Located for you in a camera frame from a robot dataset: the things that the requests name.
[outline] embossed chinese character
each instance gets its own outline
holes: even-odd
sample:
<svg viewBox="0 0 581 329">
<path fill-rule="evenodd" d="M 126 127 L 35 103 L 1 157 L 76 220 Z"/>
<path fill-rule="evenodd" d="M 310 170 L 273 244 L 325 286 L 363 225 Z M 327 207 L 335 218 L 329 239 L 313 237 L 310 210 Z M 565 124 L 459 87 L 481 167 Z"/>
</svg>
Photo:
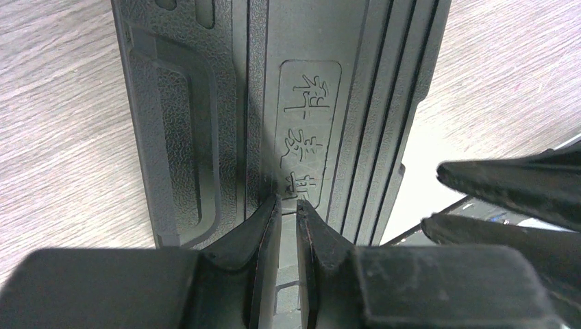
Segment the embossed chinese character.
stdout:
<svg viewBox="0 0 581 329">
<path fill-rule="evenodd" d="M 310 175 L 297 178 L 294 171 L 290 173 L 286 178 L 286 181 L 288 183 L 286 187 L 286 194 L 288 197 L 285 197 L 284 199 L 308 200 L 309 193 L 314 192 L 317 188 L 317 183 L 314 178 L 310 177 Z"/>
<path fill-rule="evenodd" d="M 312 112 L 328 111 L 330 106 L 325 105 L 325 100 L 329 95 L 327 82 L 321 82 L 321 78 L 318 75 L 315 75 L 313 79 L 310 80 L 306 75 L 303 74 L 303 80 L 305 80 L 306 86 L 293 87 L 293 91 L 303 93 L 303 105 L 284 108 L 284 112 L 302 112 L 303 119 L 305 119 L 307 114 L 310 117 Z"/>
<path fill-rule="evenodd" d="M 284 145 L 286 146 L 286 153 L 280 157 L 281 168 L 284 157 L 292 154 L 297 157 L 298 162 L 303 162 L 303 160 L 309 160 L 309 157 L 317 154 L 317 152 L 323 147 L 323 144 L 317 143 L 316 136 L 305 138 L 302 129 L 299 129 L 298 134 L 296 134 L 292 129 L 289 129 L 288 137 L 284 139 Z"/>
</svg>

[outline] wooden surface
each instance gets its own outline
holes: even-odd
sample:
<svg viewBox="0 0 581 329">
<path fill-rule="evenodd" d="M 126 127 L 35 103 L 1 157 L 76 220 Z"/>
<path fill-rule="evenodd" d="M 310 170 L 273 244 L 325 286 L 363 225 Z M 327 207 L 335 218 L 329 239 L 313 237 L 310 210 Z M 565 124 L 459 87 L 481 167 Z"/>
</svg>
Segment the wooden surface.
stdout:
<svg viewBox="0 0 581 329">
<path fill-rule="evenodd" d="M 153 247 L 109 1 L 0 7 L 0 282 L 39 247 Z M 580 90 L 581 3 L 453 2 L 385 240 L 456 201 L 438 162 L 577 134 Z"/>
</svg>

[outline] textured plastic surface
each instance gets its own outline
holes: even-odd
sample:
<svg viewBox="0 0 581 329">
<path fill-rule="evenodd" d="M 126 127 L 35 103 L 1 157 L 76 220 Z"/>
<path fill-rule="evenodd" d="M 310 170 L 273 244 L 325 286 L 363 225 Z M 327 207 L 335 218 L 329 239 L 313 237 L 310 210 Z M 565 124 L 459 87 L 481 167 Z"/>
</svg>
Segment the textured plastic surface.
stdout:
<svg viewBox="0 0 581 329">
<path fill-rule="evenodd" d="M 272 193 L 378 243 L 449 5 L 113 0 L 158 247 L 207 245 Z"/>
</svg>

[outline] light wood floor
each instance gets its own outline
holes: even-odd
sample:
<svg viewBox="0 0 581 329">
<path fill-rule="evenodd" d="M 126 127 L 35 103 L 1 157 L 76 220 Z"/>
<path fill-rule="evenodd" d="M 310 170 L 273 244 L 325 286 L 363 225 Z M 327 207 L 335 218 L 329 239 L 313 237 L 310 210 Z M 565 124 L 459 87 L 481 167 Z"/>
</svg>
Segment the light wood floor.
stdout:
<svg viewBox="0 0 581 329">
<path fill-rule="evenodd" d="M 106 0 L 0 0 L 0 282 L 47 246 L 153 247 Z M 581 3 L 455 1 L 385 240 L 456 201 L 438 162 L 581 131 Z"/>
</svg>

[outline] embossed logo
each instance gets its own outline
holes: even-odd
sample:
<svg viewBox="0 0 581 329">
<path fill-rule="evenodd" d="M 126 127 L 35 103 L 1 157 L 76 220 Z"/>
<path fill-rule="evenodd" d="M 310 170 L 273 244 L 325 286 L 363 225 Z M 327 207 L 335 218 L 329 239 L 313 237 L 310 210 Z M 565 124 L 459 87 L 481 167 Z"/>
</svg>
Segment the embossed logo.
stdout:
<svg viewBox="0 0 581 329">
<path fill-rule="evenodd" d="M 298 199 L 319 205 L 340 80 L 337 62 L 288 60 L 280 67 L 275 154 L 285 214 L 296 211 Z"/>
</svg>

